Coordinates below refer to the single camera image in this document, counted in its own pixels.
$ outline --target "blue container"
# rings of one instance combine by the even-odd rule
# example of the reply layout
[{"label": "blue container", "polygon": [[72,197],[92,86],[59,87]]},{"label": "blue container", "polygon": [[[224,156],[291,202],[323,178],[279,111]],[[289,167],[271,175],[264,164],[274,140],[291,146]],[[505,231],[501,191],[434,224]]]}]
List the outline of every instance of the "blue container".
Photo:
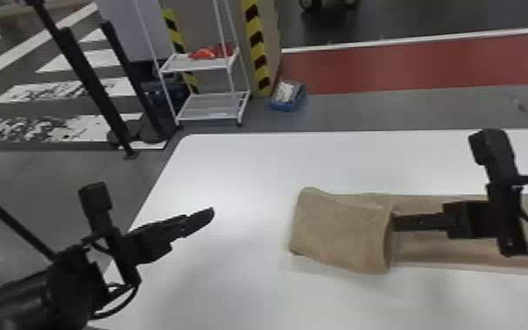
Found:
[{"label": "blue container", "polygon": [[299,82],[280,80],[276,92],[270,98],[270,107],[274,110],[292,112],[305,97],[307,87]]}]

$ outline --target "burlap sack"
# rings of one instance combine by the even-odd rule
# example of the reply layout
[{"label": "burlap sack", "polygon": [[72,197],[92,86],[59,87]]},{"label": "burlap sack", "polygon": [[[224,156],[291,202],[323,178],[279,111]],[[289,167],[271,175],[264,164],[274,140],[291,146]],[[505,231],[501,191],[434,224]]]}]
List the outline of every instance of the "burlap sack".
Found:
[{"label": "burlap sack", "polygon": [[289,249],[368,274],[387,272],[395,260],[528,269],[528,256],[506,258],[499,254],[494,239],[449,240],[445,232],[392,233],[392,214],[442,212],[443,203],[484,198],[332,195],[305,188],[297,201]]}]

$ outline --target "white table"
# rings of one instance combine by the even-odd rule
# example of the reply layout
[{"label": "white table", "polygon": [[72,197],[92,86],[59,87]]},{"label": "white table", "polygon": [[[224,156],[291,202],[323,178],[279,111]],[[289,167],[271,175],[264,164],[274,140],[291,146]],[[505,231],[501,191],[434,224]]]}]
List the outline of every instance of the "white table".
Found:
[{"label": "white table", "polygon": [[[118,329],[528,329],[528,276],[398,267],[361,276],[291,255],[299,190],[483,194],[473,131],[195,135],[132,227],[214,206],[216,218],[140,269]],[[528,173],[528,130],[510,131]],[[118,280],[114,265],[106,273]]]}]

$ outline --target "white wire shelf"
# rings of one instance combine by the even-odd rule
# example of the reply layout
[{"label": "white wire shelf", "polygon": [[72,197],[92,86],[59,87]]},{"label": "white wire shelf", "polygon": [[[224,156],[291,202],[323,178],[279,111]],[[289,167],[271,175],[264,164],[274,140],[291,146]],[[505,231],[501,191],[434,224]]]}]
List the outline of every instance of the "white wire shelf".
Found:
[{"label": "white wire shelf", "polygon": [[184,120],[236,119],[241,118],[250,98],[249,91],[217,94],[192,94],[176,117]]},{"label": "white wire shelf", "polygon": [[239,48],[233,49],[233,54],[228,54],[227,58],[217,58],[209,60],[193,60],[188,54],[172,54],[166,63],[161,67],[161,73],[205,71],[217,69],[230,69],[238,58]]}]

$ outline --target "yellow and black striped pillar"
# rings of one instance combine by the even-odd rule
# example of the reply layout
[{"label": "yellow and black striped pillar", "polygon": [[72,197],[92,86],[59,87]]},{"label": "yellow and black striped pillar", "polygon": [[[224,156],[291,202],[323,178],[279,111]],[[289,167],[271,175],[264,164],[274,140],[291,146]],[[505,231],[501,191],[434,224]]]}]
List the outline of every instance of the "yellow and black striped pillar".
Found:
[{"label": "yellow and black striped pillar", "polygon": [[258,0],[242,0],[241,6],[246,17],[246,33],[258,86],[257,92],[261,97],[269,97],[272,95],[272,79],[268,68],[262,22],[258,12]]},{"label": "yellow and black striped pillar", "polygon": [[[170,39],[174,44],[175,51],[180,54],[185,54],[186,49],[184,48],[184,40],[182,39],[178,24],[176,23],[176,15],[174,14],[174,11],[171,9],[164,9],[161,11],[161,15],[166,20],[166,25],[170,32]],[[194,72],[184,72],[182,76],[192,92],[198,93],[198,79],[196,79]]]}]

